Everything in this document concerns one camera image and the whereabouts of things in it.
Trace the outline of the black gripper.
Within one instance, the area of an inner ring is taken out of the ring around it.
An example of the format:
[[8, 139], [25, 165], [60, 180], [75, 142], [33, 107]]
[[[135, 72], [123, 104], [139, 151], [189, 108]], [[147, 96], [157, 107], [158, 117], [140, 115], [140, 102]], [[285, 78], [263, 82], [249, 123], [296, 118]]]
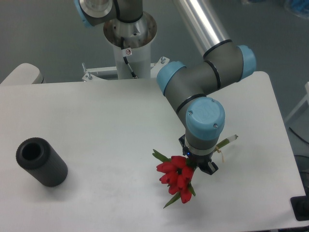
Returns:
[[219, 169], [211, 159], [216, 145], [209, 149], [200, 150], [191, 146], [188, 143], [185, 135], [179, 138], [179, 142], [183, 149], [183, 155], [188, 157], [191, 161], [195, 162], [197, 167], [202, 172], [212, 175]]

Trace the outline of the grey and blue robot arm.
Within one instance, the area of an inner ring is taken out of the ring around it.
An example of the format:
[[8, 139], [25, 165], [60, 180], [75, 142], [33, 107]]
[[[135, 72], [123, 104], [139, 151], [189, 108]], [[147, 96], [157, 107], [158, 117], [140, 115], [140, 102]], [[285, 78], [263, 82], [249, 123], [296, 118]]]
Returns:
[[213, 174], [218, 168], [211, 157], [224, 128], [225, 111], [210, 94], [252, 75], [256, 58], [250, 48], [232, 42], [207, 0], [176, 0], [174, 5], [203, 56], [203, 62], [191, 68], [164, 60], [151, 66], [150, 44], [157, 25], [141, 0], [75, 1], [86, 26], [103, 24], [119, 79], [156, 77], [185, 127], [179, 139], [183, 154], [201, 171]]

